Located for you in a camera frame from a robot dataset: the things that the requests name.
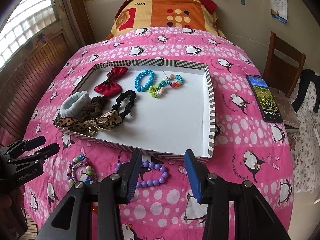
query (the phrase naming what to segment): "black hair tie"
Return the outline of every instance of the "black hair tie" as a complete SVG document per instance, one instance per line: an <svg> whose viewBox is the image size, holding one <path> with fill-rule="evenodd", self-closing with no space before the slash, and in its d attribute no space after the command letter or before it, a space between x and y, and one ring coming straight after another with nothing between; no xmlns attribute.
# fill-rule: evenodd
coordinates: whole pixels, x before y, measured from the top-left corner
<svg viewBox="0 0 320 240"><path fill-rule="evenodd" d="M122 101L128 96L130 97L129 102L124 107L124 111L119 113L119 107ZM121 119L123 120L131 112L131 108L134 106L135 99L136 99L136 92L134 92L133 90L128 90L127 92L121 93L119 97L116 99L116 104L112 106L111 111L116 110L119 113L119 116L121 117Z"/></svg>

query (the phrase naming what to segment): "window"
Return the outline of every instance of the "window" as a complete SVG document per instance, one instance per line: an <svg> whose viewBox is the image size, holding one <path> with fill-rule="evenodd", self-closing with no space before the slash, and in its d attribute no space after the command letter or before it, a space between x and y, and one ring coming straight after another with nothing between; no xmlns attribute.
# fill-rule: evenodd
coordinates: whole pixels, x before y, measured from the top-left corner
<svg viewBox="0 0 320 240"><path fill-rule="evenodd" d="M55 20L51 0L22 0L0 32L0 69L28 39Z"/></svg>

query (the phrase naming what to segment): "brown scrunchie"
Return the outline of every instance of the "brown scrunchie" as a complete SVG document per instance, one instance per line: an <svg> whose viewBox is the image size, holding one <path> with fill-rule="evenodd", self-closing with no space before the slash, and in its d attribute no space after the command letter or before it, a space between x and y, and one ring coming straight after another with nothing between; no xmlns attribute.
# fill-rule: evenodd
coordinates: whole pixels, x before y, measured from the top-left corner
<svg viewBox="0 0 320 240"><path fill-rule="evenodd" d="M106 97L94 97L91 100L91 105L86 105L81 111L81 120L89 121L98 118L102 115L102 109L108 102Z"/></svg>

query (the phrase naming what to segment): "red bow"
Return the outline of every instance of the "red bow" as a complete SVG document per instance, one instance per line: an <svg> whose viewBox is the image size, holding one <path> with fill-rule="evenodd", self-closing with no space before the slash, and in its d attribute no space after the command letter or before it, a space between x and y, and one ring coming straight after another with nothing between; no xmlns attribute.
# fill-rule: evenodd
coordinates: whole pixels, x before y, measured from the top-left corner
<svg viewBox="0 0 320 240"><path fill-rule="evenodd" d="M105 97L113 97L122 91L122 87L114 80L123 76L128 71L127 67L114 67L107 74L105 82L94 88L94 91L103 94Z"/></svg>

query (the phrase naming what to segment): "purple beaded bracelet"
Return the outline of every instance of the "purple beaded bracelet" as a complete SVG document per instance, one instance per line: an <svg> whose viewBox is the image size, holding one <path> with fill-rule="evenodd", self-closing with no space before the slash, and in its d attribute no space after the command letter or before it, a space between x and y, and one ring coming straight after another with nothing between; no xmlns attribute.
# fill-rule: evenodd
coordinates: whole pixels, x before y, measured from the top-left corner
<svg viewBox="0 0 320 240"><path fill-rule="evenodd" d="M116 164L116 167L115 167L115 172L118 172L119 171L119 168L121 166L121 162L118 162ZM166 172L167 168L164 167L164 166L161 166L160 164L155 164L154 162L148 162L148 161L145 161L145 162L142 162L141 163L141 167L145 167L145 168L151 168L151 169L156 169L158 171L161 171L162 172L162 177L159 178L159 179L154 179L154 180L151 180L149 179L148 181L142 181L142 182L138 182L137 183L137 188L140 188L140 187L151 187L151 186L158 186L159 184L163 184L165 183L165 179L169 177L169 173Z"/></svg>

